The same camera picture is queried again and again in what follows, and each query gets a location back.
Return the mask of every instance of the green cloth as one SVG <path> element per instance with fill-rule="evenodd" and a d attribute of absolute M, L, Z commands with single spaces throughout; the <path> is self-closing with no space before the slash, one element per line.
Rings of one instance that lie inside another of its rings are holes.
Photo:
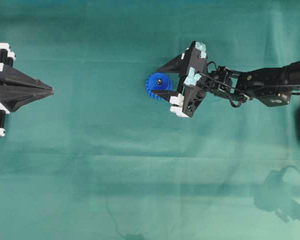
<path fill-rule="evenodd" d="M 7 117 L 0 240 L 300 240 L 253 199 L 271 170 L 300 169 L 300 96 L 208 94 L 176 117 L 145 81 L 193 40 L 238 71 L 299 61 L 300 0 L 0 0 L 14 67 L 54 87 Z M 283 179 L 279 204 L 300 204 L 298 172 Z"/>

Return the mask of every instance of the black screw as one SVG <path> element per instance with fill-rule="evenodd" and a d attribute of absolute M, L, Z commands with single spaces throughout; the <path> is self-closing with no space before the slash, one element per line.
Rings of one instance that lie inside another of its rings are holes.
<path fill-rule="evenodd" d="M 161 84 L 162 84 L 162 79 L 161 79 L 161 78 L 158 78 L 158 79 L 156 80 L 156 84 L 161 85 Z"/>

